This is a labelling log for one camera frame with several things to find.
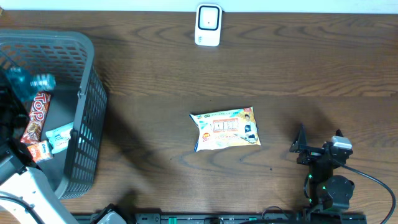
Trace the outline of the large yellow white snack bag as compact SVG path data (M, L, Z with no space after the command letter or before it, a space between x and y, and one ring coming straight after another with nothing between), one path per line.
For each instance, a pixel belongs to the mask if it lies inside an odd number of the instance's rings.
M240 108L205 114L191 114L199 130L194 151L261 145L254 108Z

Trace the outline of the mint green wipes pack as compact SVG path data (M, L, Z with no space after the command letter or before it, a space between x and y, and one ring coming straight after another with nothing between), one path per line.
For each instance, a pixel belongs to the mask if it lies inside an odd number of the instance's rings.
M45 133L49 143L52 146L51 153L57 154L68 148L69 140L71 139L71 130L73 128L73 122L65 124L59 128L47 131Z

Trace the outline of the grey plastic shopping basket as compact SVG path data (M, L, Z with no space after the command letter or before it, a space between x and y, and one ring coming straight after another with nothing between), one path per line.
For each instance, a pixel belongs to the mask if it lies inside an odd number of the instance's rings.
M1 30L1 68L55 77L43 131L73 124L67 149L39 164L60 199L84 195L95 179L107 95L94 56L93 43L78 32Z

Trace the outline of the small orange snack pack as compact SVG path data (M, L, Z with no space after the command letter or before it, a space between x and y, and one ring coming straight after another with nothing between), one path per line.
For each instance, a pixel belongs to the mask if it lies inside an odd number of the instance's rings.
M47 140L27 147L34 162L39 163L53 158L51 145Z

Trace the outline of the red Top snack bar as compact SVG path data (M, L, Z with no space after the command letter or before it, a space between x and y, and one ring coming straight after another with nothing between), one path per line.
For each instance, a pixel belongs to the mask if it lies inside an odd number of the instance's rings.
M40 142L51 97L47 91L40 91L34 97L29 113L29 123L21 137L21 143L36 144Z

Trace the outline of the teal mouthwash bottle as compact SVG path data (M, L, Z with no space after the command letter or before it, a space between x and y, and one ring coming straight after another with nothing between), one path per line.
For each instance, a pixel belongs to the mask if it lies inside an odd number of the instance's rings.
M40 91L52 91L56 80L52 74L31 75L21 67L12 67L5 72L13 92L21 102L32 101Z

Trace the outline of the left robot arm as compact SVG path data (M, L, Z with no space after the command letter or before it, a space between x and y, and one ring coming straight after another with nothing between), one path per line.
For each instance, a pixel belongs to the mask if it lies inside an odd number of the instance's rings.
M56 86L51 74L1 73L1 207L20 223L76 223L54 194L28 145L40 139Z

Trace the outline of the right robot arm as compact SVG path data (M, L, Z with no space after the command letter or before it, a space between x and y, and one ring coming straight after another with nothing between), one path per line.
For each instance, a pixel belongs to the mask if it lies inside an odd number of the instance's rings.
M302 219L312 223L341 223L355 185L346 177L335 175L334 170L345 165L352 155L351 141L337 130L322 147L309 146L304 127L300 126L289 151L298 154L298 164L308 166L303 191L309 207L304 208Z

